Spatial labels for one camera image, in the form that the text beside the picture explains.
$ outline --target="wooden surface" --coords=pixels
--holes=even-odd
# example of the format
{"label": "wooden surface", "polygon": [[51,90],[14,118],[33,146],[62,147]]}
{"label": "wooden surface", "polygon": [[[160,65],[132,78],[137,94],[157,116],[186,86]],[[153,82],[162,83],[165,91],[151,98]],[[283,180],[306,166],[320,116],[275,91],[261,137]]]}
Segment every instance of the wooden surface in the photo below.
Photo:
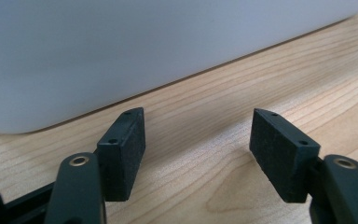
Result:
{"label": "wooden surface", "polygon": [[41,132],[0,134],[5,201],[53,181],[138,106],[147,148],[131,199],[107,204],[109,223],[310,223],[309,204],[284,203],[249,151],[252,113],[282,114],[322,157],[358,160],[358,15]]}

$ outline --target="metal screw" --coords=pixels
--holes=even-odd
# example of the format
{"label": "metal screw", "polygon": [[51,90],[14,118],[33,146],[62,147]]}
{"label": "metal screw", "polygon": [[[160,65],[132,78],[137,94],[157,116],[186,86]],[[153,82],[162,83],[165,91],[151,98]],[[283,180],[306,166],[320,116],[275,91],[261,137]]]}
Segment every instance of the metal screw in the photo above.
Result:
{"label": "metal screw", "polygon": [[69,164],[71,166],[81,166],[86,164],[89,161],[89,157],[85,157],[85,156],[78,156],[73,158],[71,161],[69,161]]}
{"label": "metal screw", "polygon": [[345,160],[345,159],[337,158],[334,160],[334,162],[337,165],[347,168],[347,169],[356,169],[356,165],[353,162]]}

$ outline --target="wood grain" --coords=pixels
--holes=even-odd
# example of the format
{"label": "wood grain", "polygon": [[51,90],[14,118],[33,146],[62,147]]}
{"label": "wood grain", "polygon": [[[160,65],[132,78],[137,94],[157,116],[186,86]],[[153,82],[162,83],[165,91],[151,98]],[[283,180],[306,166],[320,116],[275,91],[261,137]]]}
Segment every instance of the wood grain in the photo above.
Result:
{"label": "wood grain", "polygon": [[250,153],[252,111],[282,114],[322,157],[358,160],[358,15],[41,132],[0,134],[5,201],[53,181],[137,106],[147,148],[131,199],[107,204],[109,223],[310,223],[309,204],[284,203]]}

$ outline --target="wooden table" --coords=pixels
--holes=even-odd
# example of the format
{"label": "wooden table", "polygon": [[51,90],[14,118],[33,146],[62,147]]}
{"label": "wooden table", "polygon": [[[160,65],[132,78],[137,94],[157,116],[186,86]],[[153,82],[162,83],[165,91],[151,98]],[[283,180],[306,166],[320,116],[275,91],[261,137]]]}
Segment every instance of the wooden table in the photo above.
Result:
{"label": "wooden table", "polygon": [[358,160],[358,15],[41,132],[0,134],[5,201],[54,181],[64,158],[93,151],[138,106],[146,152],[130,200],[107,204],[109,223],[310,223],[309,203],[284,203],[249,151],[253,109],[282,114],[321,157]]}

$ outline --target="white plastic container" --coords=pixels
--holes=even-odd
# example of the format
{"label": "white plastic container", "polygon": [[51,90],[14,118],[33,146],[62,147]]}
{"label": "white plastic container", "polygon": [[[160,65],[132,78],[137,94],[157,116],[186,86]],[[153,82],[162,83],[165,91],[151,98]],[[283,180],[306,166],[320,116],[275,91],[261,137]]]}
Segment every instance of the white plastic container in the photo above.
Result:
{"label": "white plastic container", "polygon": [[25,133],[358,12],[358,0],[0,1],[0,133]]}

